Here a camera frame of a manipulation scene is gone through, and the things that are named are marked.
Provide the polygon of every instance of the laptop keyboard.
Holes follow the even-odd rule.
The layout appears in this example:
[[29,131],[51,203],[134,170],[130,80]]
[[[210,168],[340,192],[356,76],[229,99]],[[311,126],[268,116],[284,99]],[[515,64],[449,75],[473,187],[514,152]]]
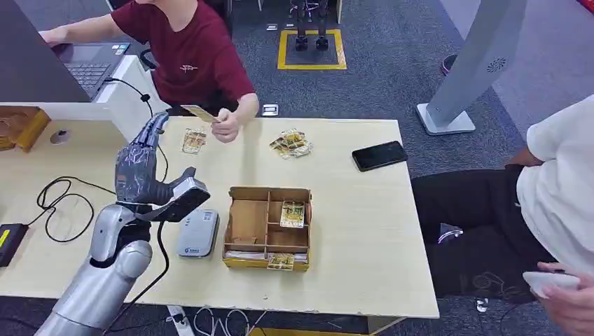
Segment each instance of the laptop keyboard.
[[93,90],[109,69],[109,63],[66,63],[64,64],[78,84],[86,91]]

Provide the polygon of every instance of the phone in hand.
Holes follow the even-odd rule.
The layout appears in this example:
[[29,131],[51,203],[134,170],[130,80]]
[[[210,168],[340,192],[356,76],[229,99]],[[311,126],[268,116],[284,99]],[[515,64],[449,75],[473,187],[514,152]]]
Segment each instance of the phone in hand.
[[398,141],[354,150],[352,157],[361,172],[408,160],[408,155]]

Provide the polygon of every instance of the red t-shirt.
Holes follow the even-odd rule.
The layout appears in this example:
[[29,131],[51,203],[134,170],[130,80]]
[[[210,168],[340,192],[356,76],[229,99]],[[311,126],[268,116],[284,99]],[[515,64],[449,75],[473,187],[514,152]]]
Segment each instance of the red t-shirt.
[[134,0],[112,12],[111,17],[136,41],[151,43],[159,63],[153,81],[164,102],[204,101],[216,90],[222,90],[229,100],[253,93],[223,19],[207,4],[197,1],[192,20],[178,32],[173,31],[157,6]]

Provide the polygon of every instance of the laptop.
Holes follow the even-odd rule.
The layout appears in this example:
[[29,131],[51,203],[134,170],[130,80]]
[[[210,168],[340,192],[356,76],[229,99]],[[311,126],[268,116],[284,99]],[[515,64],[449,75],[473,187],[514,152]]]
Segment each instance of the laptop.
[[0,102],[92,102],[129,46],[52,49],[14,0],[0,0]]
[[129,47],[129,43],[86,43],[57,45],[52,49],[93,100]]

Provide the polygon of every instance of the robotic hand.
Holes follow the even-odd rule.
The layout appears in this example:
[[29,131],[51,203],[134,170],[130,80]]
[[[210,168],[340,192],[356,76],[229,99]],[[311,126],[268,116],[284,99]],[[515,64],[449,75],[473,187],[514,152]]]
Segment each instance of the robotic hand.
[[168,118],[156,114],[119,151],[117,201],[97,216],[87,258],[35,335],[101,335],[151,262],[151,221],[179,222],[210,198],[193,167],[171,183],[156,180],[156,149]]

